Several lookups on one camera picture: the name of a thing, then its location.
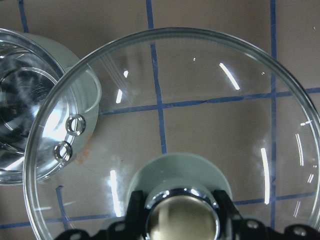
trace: glass lid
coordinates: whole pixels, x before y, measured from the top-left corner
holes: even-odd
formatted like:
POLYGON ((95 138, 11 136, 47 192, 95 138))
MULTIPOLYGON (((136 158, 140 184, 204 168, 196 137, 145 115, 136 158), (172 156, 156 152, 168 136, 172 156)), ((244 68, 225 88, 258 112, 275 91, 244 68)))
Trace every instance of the glass lid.
POLYGON ((241 39, 195 28, 118 39, 64 75, 38 112, 23 183, 33 230, 94 235, 123 219, 138 190, 150 239, 181 201, 216 219, 214 190, 279 232, 318 230, 319 126, 298 81, 241 39))

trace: bolt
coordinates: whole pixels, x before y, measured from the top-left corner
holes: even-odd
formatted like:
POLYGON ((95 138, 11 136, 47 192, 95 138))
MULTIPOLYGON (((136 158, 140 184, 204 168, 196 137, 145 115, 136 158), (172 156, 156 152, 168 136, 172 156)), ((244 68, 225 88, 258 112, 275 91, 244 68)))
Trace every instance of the bolt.
POLYGON ((248 220, 246 225, 251 229, 257 229, 259 227, 259 223, 255 220, 248 220))
POLYGON ((300 227, 300 226, 295 226, 293 228, 293 232, 294 232, 295 235, 302 236, 302 237, 307 235, 307 231, 304 228, 300 227))

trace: black mechanical part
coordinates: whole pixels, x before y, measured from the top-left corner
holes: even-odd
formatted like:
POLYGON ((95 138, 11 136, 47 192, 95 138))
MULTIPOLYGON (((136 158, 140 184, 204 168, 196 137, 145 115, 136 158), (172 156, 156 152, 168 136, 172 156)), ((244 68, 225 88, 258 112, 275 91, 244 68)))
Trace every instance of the black mechanical part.
MULTIPOLYGON (((231 240, 320 240, 320 233, 310 226, 288 226, 284 233, 266 227, 255 219, 243 219, 224 190, 212 192, 219 208, 220 236, 231 240)), ((138 240, 145 233, 148 212, 145 210, 143 192, 133 191, 125 219, 115 222, 107 230, 100 230, 90 237, 84 230, 72 229, 61 233, 55 240, 138 240)))

